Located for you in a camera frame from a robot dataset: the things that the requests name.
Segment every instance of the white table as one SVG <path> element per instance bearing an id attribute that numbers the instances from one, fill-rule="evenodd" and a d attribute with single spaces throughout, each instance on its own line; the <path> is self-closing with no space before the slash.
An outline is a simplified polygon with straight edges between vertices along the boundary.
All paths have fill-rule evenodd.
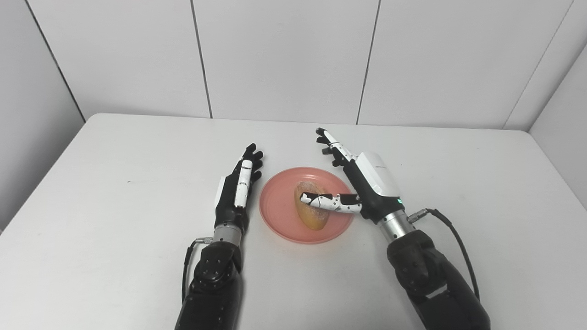
<path id="1" fill-rule="evenodd" d="M 407 211 L 436 207 L 460 232 L 493 329 L 587 324 L 587 211 L 526 133 L 323 124 L 378 152 Z M 0 236 L 2 329 L 173 329 L 185 248 L 212 234 L 213 200 L 245 146 L 263 150 L 244 243 L 239 329 L 423 329 L 386 259 L 355 217 L 340 237 L 300 245 L 261 220 L 277 172 L 330 165 L 317 124 L 95 115 Z M 447 228 L 417 227 L 468 279 Z"/>

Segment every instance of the bread roll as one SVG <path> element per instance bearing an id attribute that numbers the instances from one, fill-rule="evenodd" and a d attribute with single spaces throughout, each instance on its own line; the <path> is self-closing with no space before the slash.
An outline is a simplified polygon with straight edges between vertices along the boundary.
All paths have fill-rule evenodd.
<path id="1" fill-rule="evenodd" d="M 293 197 L 295 198 L 295 208 L 298 211 L 299 218 L 308 228 L 313 230 L 320 230 L 324 228 L 328 221 L 327 210 L 312 207 L 299 201 L 302 193 L 326 194 L 324 187 L 312 181 L 301 181 L 295 186 L 293 190 Z"/>

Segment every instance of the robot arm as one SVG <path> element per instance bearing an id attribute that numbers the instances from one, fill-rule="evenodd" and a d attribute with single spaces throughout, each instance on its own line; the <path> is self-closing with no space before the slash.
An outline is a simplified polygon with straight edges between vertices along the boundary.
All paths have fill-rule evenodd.
<path id="1" fill-rule="evenodd" d="M 363 218 L 381 228 L 389 243 L 387 259 L 426 329 L 489 330 L 489 316 L 476 297 L 476 285 L 473 293 L 459 271 L 436 250 L 432 239 L 412 225 L 427 213 L 445 222 L 463 249 L 475 284 L 466 250 L 449 220 L 438 210 L 429 209 L 408 217 L 397 185 L 377 154 L 363 152 L 355 156 L 326 130 L 316 132 L 320 135 L 317 142 L 327 145 L 322 153 L 333 154 L 332 164 L 343 166 L 357 195 L 345 196 L 343 200 L 341 195 L 302 193 L 300 200 L 334 211 L 350 211 L 354 207 Z"/>
<path id="2" fill-rule="evenodd" d="M 213 238 L 194 241 L 210 244 L 202 249 L 187 295 L 182 294 L 176 330 L 234 328 L 242 295 L 239 246 L 249 224 L 247 201 L 263 165 L 263 152 L 255 153 L 256 148 L 255 144 L 248 146 L 232 173 L 220 182 Z M 194 244 L 188 248 L 186 268 Z"/>

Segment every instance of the black fingertip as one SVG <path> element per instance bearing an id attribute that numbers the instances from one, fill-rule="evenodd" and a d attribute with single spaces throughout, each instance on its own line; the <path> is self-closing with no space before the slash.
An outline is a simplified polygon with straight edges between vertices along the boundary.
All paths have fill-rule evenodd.
<path id="1" fill-rule="evenodd" d="M 255 151 L 255 149 L 257 148 L 257 145 L 255 143 L 251 143 L 249 144 L 249 146 L 247 147 L 247 149 L 245 150 L 245 153 L 242 154 L 242 158 L 246 159 L 246 160 L 253 160 L 253 151 Z"/>
<path id="2" fill-rule="evenodd" d="M 261 166 L 263 166 L 262 160 L 253 161 L 253 171 L 260 169 Z"/>
<path id="3" fill-rule="evenodd" d="M 253 173 L 253 175 L 251 175 L 251 182 L 255 182 L 255 181 L 259 180 L 260 178 L 261 178 L 261 172 L 256 171 L 255 173 Z"/>
<path id="4" fill-rule="evenodd" d="M 253 155 L 253 158 L 254 158 L 255 160 L 259 160 L 259 159 L 263 158 L 263 156 L 264 156 L 264 155 L 263 155 L 263 152 L 262 152 L 262 151 L 258 151 L 258 152 L 256 152 L 256 153 Z"/>

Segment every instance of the black cable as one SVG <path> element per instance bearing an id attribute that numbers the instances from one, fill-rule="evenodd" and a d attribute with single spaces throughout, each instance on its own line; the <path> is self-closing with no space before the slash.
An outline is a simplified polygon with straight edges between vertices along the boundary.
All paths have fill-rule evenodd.
<path id="1" fill-rule="evenodd" d="M 181 303 L 183 304 L 183 301 L 185 300 L 186 294 L 185 294 L 185 285 L 187 284 L 187 270 L 188 267 L 190 265 L 190 260 L 191 260 L 191 254 L 192 252 L 194 252 L 194 246 L 196 244 L 196 241 L 193 241 L 191 243 L 191 245 L 187 248 L 187 251 L 185 252 L 185 260 L 184 260 L 184 271 L 183 271 L 183 276 L 181 279 Z"/>
<path id="2" fill-rule="evenodd" d="M 440 211 L 437 209 L 426 209 L 430 214 L 437 217 L 440 221 L 442 221 L 449 229 L 453 232 L 454 238 L 457 239 L 458 246 L 461 248 L 461 252 L 463 253 L 463 258 L 465 259 L 465 263 L 467 264 L 467 268 L 469 269 L 469 275 L 471 276 L 471 283 L 473 284 L 473 291 L 475 292 L 475 297 L 477 300 L 481 301 L 479 298 L 479 287 L 477 286 L 477 278 L 475 277 L 475 272 L 473 271 L 473 265 L 471 265 L 471 260 L 469 259 L 469 254 L 467 254 L 467 249 L 465 249 L 465 244 L 463 244 L 463 240 L 458 235 L 457 230 L 454 228 L 453 223 L 444 216 Z"/>

